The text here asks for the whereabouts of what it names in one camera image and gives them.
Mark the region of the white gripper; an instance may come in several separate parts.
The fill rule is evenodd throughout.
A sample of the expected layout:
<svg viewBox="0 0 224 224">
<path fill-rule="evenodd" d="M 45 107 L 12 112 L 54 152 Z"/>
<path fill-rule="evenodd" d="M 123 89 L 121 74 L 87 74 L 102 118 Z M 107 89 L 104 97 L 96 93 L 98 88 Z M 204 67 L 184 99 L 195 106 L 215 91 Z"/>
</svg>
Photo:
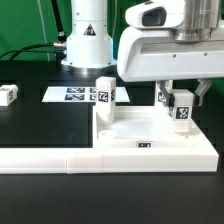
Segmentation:
<svg viewBox="0 0 224 224">
<path fill-rule="evenodd" d="M 212 85 L 211 79 L 224 77 L 224 26 L 201 42 L 173 40 L 171 30 L 137 30 L 128 27 L 121 35 L 117 71 L 126 82 L 166 80 L 165 107 L 174 107 L 172 80 L 199 79 L 197 104 Z"/>
</svg>

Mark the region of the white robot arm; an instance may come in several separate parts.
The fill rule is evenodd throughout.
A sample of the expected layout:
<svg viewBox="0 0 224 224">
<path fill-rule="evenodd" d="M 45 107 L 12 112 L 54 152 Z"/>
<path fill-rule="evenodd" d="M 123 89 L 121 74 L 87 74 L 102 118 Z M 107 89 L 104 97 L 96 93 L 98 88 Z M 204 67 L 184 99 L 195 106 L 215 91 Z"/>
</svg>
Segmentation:
<svg viewBox="0 0 224 224">
<path fill-rule="evenodd" d="M 198 79 L 201 103 L 213 78 L 224 77 L 221 0 L 147 0 L 125 12 L 128 27 L 114 55 L 107 0 L 71 0 L 72 32 L 62 65 L 84 74 L 117 68 L 126 82 Z"/>
</svg>

